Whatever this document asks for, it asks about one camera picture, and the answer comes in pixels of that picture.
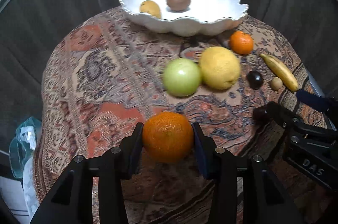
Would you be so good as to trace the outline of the small tan round fruit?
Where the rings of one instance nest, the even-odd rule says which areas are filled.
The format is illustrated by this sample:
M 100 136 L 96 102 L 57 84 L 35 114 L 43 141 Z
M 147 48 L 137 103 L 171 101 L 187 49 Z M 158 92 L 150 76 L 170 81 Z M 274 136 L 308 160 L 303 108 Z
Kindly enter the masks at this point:
M 279 77 L 274 77 L 270 82 L 270 87 L 274 91 L 278 91 L 283 86 L 283 81 Z

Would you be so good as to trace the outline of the large orange tangerine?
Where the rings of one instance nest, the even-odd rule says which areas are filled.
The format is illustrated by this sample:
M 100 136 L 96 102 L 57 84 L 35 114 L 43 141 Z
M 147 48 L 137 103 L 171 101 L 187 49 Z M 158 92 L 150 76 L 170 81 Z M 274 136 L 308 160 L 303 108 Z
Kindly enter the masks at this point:
M 194 133 L 184 115 L 161 112 L 145 122 L 142 141 L 145 151 L 152 159 L 171 164 L 189 155 L 194 143 Z

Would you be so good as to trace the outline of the brown kiwi fruit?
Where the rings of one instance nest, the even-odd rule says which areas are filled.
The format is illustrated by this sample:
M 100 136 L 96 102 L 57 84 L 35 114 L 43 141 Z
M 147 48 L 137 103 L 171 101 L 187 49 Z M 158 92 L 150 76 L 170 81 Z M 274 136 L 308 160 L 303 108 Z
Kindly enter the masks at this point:
M 172 11 L 185 11 L 191 3 L 191 0 L 166 0 L 167 6 Z

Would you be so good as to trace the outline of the yellow orange mango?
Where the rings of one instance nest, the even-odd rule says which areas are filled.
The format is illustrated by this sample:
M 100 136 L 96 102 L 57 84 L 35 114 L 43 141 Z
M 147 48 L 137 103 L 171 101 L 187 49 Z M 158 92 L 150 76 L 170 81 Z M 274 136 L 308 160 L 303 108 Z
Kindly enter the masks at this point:
M 157 18 L 157 19 L 162 18 L 160 7 L 158 6 L 157 3 L 155 3 L 154 1 L 151 1 L 151 0 L 146 0 L 146 1 L 141 3 L 140 13 L 148 13 L 151 16 Z

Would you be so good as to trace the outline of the small yellow banana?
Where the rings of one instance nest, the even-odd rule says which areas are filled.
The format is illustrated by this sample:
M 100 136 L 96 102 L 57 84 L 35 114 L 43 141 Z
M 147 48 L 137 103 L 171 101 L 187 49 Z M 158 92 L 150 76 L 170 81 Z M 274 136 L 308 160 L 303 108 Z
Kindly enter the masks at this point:
M 290 91 L 297 92 L 299 90 L 297 79 L 282 61 L 269 54 L 260 53 L 259 56 Z

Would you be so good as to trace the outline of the dark purple plum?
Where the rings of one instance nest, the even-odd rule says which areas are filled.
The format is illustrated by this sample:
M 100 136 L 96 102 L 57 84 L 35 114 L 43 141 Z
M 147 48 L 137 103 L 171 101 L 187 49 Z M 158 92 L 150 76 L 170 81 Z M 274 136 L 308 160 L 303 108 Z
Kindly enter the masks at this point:
M 260 72 L 258 72 L 256 70 L 250 71 L 246 75 L 246 78 L 247 78 L 247 81 L 249 83 L 249 86 L 254 90 L 257 90 L 260 87 L 262 87 L 262 85 L 264 83 L 263 76 L 260 74 Z

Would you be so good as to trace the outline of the blue plastic bag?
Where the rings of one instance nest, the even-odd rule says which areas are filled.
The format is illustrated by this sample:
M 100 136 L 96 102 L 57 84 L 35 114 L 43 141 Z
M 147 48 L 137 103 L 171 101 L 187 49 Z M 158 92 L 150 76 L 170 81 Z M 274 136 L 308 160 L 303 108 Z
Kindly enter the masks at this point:
M 29 117 L 15 130 L 15 137 L 9 145 L 10 168 L 16 179 L 22 179 L 27 161 L 33 156 L 41 137 L 42 123 Z

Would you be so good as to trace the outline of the large yellow lemon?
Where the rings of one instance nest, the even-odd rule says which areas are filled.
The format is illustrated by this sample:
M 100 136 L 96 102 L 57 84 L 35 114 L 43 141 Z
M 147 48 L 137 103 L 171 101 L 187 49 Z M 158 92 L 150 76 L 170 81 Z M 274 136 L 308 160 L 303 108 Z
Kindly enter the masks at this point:
M 235 54 L 221 46 L 205 49 L 199 58 L 203 82 L 217 90 L 229 89 L 240 77 L 240 61 Z

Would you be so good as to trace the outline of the small orange mandarin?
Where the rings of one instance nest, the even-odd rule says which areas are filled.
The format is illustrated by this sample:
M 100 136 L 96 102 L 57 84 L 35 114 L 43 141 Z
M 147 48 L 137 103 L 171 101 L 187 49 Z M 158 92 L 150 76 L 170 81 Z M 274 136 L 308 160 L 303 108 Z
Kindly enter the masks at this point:
M 242 31 L 235 31 L 229 40 L 230 49 L 240 55 L 248 55 L 254 49 L 253 38 Z

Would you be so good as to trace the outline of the green apple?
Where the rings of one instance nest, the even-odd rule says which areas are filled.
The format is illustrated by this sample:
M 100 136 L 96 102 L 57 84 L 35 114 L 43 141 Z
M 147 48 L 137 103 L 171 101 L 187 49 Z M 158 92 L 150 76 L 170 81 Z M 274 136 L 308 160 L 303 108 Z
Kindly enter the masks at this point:
M 199 66 L 187 58 L 171 60 L 164 68 L 163 85 L 166 91 L 175 97 L 193 95 L 202 82 Z

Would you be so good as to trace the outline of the patterned paisley tablecloth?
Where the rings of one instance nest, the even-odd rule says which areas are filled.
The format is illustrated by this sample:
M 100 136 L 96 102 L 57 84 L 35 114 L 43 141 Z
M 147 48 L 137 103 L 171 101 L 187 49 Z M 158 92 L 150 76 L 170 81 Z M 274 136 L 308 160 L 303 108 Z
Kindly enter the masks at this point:
M 185 57 L 198 61 L 210 46 L 226 46 L 229 34 L 182 38 L 157 34 L 129 21 L 119 8 L 98 14 L 73 29 L 54 49 L 42 80 L 42 133 L 35 151 L 33 181 L 41 202 L 63 169 L 76 155 L 97 157 L 130 135 L 138 122 L 172 111 L 200 124 L 235 155 L 272 158 L 271 168 L 298 207 L 306 207 L 315 184 L 272 150 L 282 129 L 270 123 L 259 130 L 252 120 L 255 107 L 275 101 L 301 116 L 305 123 L 326 127 L 322 113 L 300 103 L 287 88 L 270 88 L 273 73 L 259 56 L 279 58 L 299 86 L 312 87 L 303 63 L 287 39 L 273 27 L 247 16 L 238 29 L 254 40 L 254 50 L 241 56 L 241 76 L 226 91 L 201 86 L 190 97 L 170 96 L 162 84 L 166 64 Z M 264 83 L 257 90 L 246 75 L 256 70 Z

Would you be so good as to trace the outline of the white scalloped bowl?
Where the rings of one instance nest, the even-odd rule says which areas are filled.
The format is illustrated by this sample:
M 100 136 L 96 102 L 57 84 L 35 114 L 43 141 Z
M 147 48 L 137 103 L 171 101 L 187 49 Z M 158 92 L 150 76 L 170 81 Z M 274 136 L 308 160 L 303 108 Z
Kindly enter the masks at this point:
M 215 36 L 237 27 L 247 16 L 249 5 L 241 0 L 191 0 L 190 6 L 181 12 L 172 11 L 166 0 L 155 2 L 161 19 L 142 13 L 140 6 L 147 0 L 119 0 L 127 18 L 157 33 L 174 33 L 182 37 L 196 34 Z

